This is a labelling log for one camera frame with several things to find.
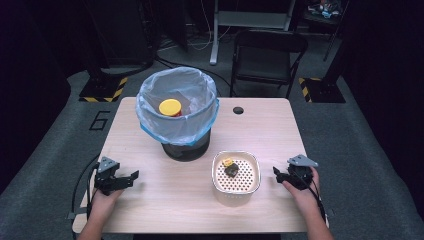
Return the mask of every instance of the human hand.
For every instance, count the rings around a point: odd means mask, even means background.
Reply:
[[[310,167],[313,175],[313,183],[311,183],[310,188],[318,195],[319,192],[319,176],[315,168]],[[299,208],[303,216],[310,215],[312,213],[319,213],[319,208],[317,200],[309,189],[299,190],[291,185],[288,181],[283,181],[284,187],[293,195],[296,205]]]
[[[104,225],[112,214],[116,201],[123,192],[124,190],[117,190],[106,196],[95,189],[89,219]]]

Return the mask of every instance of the hand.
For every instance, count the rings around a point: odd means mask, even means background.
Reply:
[[[89,219],[93,219],[104,225],[112,214],[116,201],[123,192],[124,190],[117,190],[106,196],[101,191],[95,189]]]
[[[317,191],[319,192],[319,176],[318,172],[315,170],[315,168],[310,167],[313,175],[313,183],[311,183],[310,188],[315,192],[315,194],[318,195]],[[302,213],[303,216],[310,215],[311,213],[317,212],[319,213],[319,208],[317,201],[314,197],[314,195],[311,193],[309,189],[305,189],[300,191],[299,189],[293,187],[289,182],[283,181],[284,187],[293,195],[296,204]]]
[[[91,214],[78,236],[78,240],[101,239],[103,226],[112,214],[116,200],[123,192],[124,190],[118,190],[106,196],[101,191],[94,189]]]

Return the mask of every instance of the equipment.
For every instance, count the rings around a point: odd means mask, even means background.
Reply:
[[[94,187],[105,195],[109,195],[115,190],[132,187],[134,180],[138,178],[139,171],[132,173],[129,177],[116,178],[115,172],[119,169],[119,166],[118,162],[102,157],[94,178]]]
[[[290,163],[287,169],[289,174],[281,173],[280,170],[273,167],[277,182],[282,183],[283,181],[287,181],[299,190],[307,189],[313,177],[309,167],[318,167],[318,163],[301,154],[290,158],[287,162]]]
[[[315,200],[317,201],[318,208],[321,212],[321,217],[326,222],[326,214],[324,206],[321,202],[321,197],[319,196],[318,188],[313,181],[312,170],[310,167],[318,167],[318,163],[312,161],[306,156],[299,154],[296,157],[290,158],[287,160],[289,164],[287,173],[281,173],[276,167],[272,167],[274,170],[274,174],[276,175],[276,179],[278,183],[282,183],[283,181],[287,181],[291,183],[295,188],[299,190],[309,189],[312,195],[314,195]],[[311,183],[315,186],[315,191],[310,187]]]

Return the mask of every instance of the trash bin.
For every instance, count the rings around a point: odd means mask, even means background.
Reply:
[[[160,112],[159,105],[169,99],[181,103],[180,114],[166,116]],[[151,75],[141,85],[136,102],[141,128],[178,161],[192,161],[206,152],[218,109],[213,79],[189,67]]]

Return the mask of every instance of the yellow lid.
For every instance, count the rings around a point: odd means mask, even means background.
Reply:
[[[181,112],[181,103],[176,99],[166,99],[159,105],[159,111],[165,116],[176,116]]]

